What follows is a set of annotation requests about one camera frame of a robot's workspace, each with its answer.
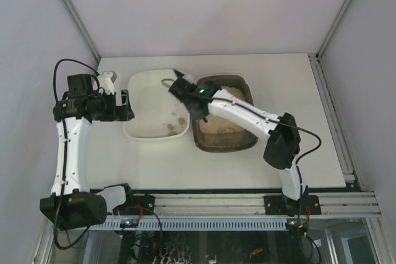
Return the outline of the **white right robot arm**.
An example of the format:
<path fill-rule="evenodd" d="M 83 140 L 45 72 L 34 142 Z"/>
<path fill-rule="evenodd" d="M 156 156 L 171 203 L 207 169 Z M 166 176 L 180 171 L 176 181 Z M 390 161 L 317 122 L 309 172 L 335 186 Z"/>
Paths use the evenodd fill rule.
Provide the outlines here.
<path fill-rule="evenodd" d="M 298 167 L 301 137 L 291 114 L 278 116 L 265 112 L 213 82 L 196 85 L 186 76 L 177 78 L 168 91 L 185 105 L 192 118 L 201 120 L 209 115 L 218 116 L 263 141 L 263 159 L 278 170 L 287 215 L 294 216 L 301 211 L 307 186 Z"/>

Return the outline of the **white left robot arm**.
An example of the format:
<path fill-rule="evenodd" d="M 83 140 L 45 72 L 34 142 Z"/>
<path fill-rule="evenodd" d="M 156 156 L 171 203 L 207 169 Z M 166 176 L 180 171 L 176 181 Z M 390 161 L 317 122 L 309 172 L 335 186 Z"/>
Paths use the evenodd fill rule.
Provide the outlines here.
<path fill-rule="evenodd" d="M 68 91 L 53 109 L 58 131 L 56 176 L 48 198 L 40 200 L 40 211 L 61 231 L 102 224 L 108 212 L 127 200 L 125 184 L 92 193 L 87 182 L 87 140 L 92 123 L 127 122 L 134 118 L 129 92 L 121 90 L 116 103 L 113 71 L 98 76 L 71 75 Z"/>

